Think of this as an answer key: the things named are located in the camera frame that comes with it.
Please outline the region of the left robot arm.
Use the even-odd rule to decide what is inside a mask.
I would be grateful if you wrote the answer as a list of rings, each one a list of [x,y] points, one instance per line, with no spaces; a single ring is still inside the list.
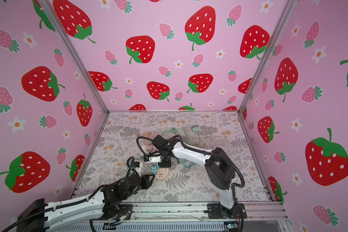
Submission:
[[[109,220],[112,226],[129,219],[132,205],[122,202],[142,189],[152,186],[154,174],[141,175],[141,166],[133,157],[127,160],[127,176],[100,185],[93,193],[67,201],[45,203],[34,201],[17,219],[4,229],[9,232],[55,232],[63,227],[88,220]]]

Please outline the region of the blue charger plug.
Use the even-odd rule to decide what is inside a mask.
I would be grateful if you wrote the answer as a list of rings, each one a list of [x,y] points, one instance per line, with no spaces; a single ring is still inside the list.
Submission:
[[[152,165],[152,174],[154,174],[154,175],[156,175],[158,172],[157,172],[157,167],[156,167],[156,165]]]

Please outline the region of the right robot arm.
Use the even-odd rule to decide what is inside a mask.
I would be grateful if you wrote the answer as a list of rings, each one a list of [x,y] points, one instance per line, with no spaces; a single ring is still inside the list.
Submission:
[[[216,147],[213,150],[197,148],[186,144],[182,136],[154,139],[139,136],[136,143],[145,162],[157,164],[159,168],[170,168],[172,159],[177,162],[188,160],[202,166],[210,182],[219,189],[219,204],[208,205],[209,216],[243,220],[243,209],[238,202],[235,188],[243,188],[245,180],[226,152]]]

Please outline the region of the pink USB charger plug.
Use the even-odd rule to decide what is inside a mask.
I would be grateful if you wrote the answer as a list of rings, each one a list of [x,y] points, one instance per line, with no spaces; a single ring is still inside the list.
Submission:
[[[152,152],[153,151],[153,147],[152,147],[151,144],[145,145],[145,149],[146,149],[147,152]]]

